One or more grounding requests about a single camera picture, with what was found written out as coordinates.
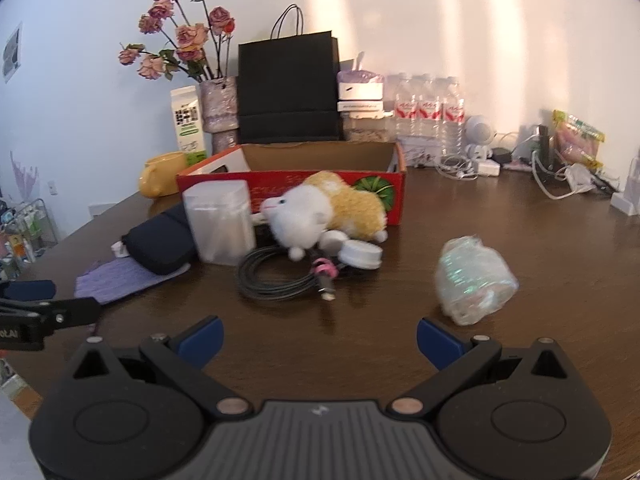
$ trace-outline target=white plush head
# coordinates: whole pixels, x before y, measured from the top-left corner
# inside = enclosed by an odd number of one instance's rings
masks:
[[[282,196],[268,198],[262,202],[260,212],[281,246],[301,250],[318,242],[334,214],[327,196],[317,187],[304,184]]]

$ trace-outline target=stuffed animal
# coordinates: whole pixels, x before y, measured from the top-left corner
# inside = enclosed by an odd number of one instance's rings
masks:
[[[289,248],[289,258],[294,262],[318,242],[334,214],[329,198],[317,187],[304,184],[268,198],[260,205],[260,213],[277,242]]]
[[[357,240],[386,240],[385,206],[375,193],[353,189],[331,171],[319,171],[307,177],[303,185],[317,187],[331,201],[334,214],[328,229]]]
[[[327,229],[359,240],[384,242],[387,236],[385,207],[378,196],[351,188],[331,171],[315,173],[284,195],[268,198],[260,212],[295,262]]]

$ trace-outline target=yellow plush body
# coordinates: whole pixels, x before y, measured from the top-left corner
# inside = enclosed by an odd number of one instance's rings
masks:
[[[342,231],[358,240],[383,242],[386,239],[385,207],[375,193],[353,189],[331,171],[315,173],[303,184],[315,186],[329,197],[334,216],[328,229]]]

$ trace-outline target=floor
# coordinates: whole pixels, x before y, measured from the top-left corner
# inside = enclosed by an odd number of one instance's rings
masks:
[[[27,441],[30,418],[41,399],[29,387],[12,393],[12,398],[13,402],[0,390],[0,477],[2,480],[42,480]]]

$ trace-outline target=wall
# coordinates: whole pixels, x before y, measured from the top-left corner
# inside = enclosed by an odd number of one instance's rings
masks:
[[[370,70],[459,75],[470,111],[501,132],[570,110],[608,134],[602,160],[623,178],[640,144],[640,0],[208,1],[236,17],[236,44],[267,37],[297,2],[307,31],[334,31],[343,59],[365,50]],[[116,60],[120,41],[161,46],[137,32],[149,2],[0,2],[0,39],[23,26],[22,67],[0,82],[0,184],[17,195],[10,152],[37,166],[63,235],[89,221],[89,204],[133,193],[145,159],[176,148],[169,90],[188,80],[148,82]]]

